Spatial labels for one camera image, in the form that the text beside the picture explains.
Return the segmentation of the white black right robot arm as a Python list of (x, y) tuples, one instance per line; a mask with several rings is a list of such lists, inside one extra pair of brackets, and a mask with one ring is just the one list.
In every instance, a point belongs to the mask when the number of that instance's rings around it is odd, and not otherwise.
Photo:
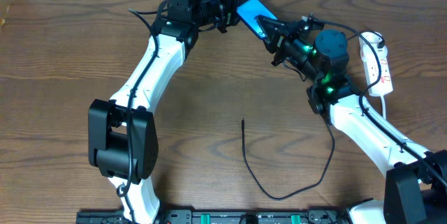
[(258, 15), (273, 65), (290, 62), (313, 84), (307, 89), (315, 114), (348, 135), (385, 177), (382, 200), (349, 207), (350, 223), (445, 223), (446, 151), (432, 152), (401, 134), (377, 113), (346, 73), (348, 40), (338, 25), (312, 16), (294, 22)]

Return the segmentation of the white USB charger adapter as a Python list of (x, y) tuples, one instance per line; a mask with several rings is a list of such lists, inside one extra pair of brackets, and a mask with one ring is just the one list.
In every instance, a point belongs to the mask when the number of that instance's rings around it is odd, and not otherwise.
[(376, 31), (365, 31), (360, 34), (363, 39), (359, 39), (360, 57), (364, 62), (374, 59), (374, 53), (367, 42), (372, 46), (378, 58), (382, 59), (388, 55), (388, 48), (384, 37)]

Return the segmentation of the blue Galaxy smartphone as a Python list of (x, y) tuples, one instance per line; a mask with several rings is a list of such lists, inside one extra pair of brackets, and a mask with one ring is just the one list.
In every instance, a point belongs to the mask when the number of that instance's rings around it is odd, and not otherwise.
[(265, 7), (259, 0), (248, 0), (240, 5), (237, 10), (237, 15), (244, 22), (244, 24), (260, 39), (267, 38), (266, 33), (258, 22), (259, 18), (269, 18), (277, 20), (277, 17)]

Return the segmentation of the white power strip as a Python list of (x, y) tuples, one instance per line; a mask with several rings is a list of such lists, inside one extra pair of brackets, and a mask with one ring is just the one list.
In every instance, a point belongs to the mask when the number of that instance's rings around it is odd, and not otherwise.
[(369, 95), (373, 97), (385, 96), (393, 91), (393, 84), (388, 64), (388, 55), (379, 59), (379, 65), (376, 58), (363, 62), (367, 85), (375, 82), (378, 77), (380, 80), (372, 88), (368, 89)]

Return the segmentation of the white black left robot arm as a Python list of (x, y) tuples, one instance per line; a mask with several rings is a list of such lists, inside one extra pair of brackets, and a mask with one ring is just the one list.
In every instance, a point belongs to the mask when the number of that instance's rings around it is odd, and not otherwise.
[(248, 0), (163, 0), (152, 12), (130, 9), (147, 27), (147, 49), (126, 83), (88, 110), (88, 159), (109, 178), (131, 223), (155, 223), (160, 199), (151, 174), (159, 143), (154, 113), (167, 84), (193, 49), (200, 33), (238, 24), (237, 8)]

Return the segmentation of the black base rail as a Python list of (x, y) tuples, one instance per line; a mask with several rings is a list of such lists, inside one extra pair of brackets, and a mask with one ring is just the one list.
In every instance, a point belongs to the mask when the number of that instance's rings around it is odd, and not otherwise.
[[(80, 211), (77, 224), (131, 223), (123, 211)], [(351, 223), (348, 217), (335, 210), (310, 209), (306, 211), (241, 212), (241, 211), (192, 211), (188, 209), (165, 210), (155, 218), (160, 224), (303, 224)]]

